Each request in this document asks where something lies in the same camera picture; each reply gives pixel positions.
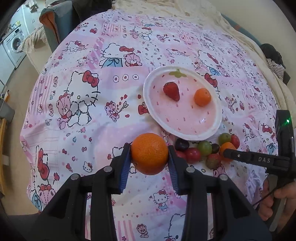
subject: cherry tomato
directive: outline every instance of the cherry tomato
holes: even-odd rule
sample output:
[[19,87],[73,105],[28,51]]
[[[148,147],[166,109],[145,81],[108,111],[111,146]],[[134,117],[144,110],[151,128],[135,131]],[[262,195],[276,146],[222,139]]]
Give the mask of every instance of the cherry tomato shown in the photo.
[[194,164],[196,162],[199,162],[201,153],[197,148],[190,147],[184,153],[186,155],[186,160],[189,164]]
[[209,169],[216,170],[221,165],[220,155],[218,153],[208,155],[205,165]]
[[239,141],[239,138],[237,137],[237,135],[232,135],[231,136],[231,143],[234,145],[234,147],[236,149],[239,148],[240,141]]
[[186,160],[186,154],[184,152],[181,152],[181,151],[175,151],[175,152],[177,157],[181,157]]

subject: strawberry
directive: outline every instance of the strawberry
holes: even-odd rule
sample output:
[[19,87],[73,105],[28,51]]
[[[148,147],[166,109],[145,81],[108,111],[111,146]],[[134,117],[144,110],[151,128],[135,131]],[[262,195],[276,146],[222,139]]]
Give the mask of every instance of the strawberry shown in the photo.
[[163,92],[174,101],[180,100],[179,88],[175,82],[165,83]]

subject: hello kitty print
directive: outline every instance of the hello kitty print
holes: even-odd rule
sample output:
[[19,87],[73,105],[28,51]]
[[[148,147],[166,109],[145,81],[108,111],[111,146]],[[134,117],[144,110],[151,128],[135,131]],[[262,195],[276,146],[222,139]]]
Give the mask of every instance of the hello kitty print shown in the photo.
[[[227,132],[239,137],[239,150],[277,154],[276,100],[236,40],[201,22],[112,10],[78,25],[33,87],[20,140],[31,166],[27,194],[40,211],[71,174],[96,173],[139,134],[153,132],[174,144],[176,137],[150,116],[142,93],[148,74],[166,65],[191,69],[214,88],[223,119],[208,141]],[[236,161],[215,170],[204,161],[194,167],[214,177],[227,174],[249,202],[260,199],[263,168]],[[186,196],[173,190],[168,167],[146,176],[131,165],[126,189],[112,196],[112,207],[118,240],[181,238]],[[212,228],[209,219],[209,238]]]

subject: mandarin orange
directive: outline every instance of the mandarin orange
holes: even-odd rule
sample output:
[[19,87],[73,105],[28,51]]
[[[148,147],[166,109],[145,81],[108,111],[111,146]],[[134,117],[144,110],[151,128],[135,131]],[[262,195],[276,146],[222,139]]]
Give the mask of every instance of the mandarin orange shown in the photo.
[[161,172],[168,161],[168,147],[160,136],[154,133],[141,134],[131,144],[132,163],[145,175]]
[[225,151],[225,149],[236,150],[235,146],[231,142],[225,142],[220,146],[220,151],[219,151],[220,157],[222,158],[223,161],[232,162],[233,161],[232,159],[229,159],[223,156],[223,152]]
[[194,102],[203,107],[211,102],[212,96],[206,88],[198,89],[194,94]]

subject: white plate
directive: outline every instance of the white plate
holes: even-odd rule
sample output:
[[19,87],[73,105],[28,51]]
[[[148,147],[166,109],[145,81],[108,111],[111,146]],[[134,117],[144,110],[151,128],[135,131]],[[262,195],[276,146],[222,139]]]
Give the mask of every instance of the white plate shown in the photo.
[[[178,85],[178,102],[163,92],[164,84],[170,81]],[[206,88],[212,96],[205,107],[196,105],[193,100],[199,88]],[[143,98],[152,118],[166,131],[185,140],[211,137],[222,121],[221,101],[213,86],[197,73],[183,67],[163,66],[153,70],[145,80]]]

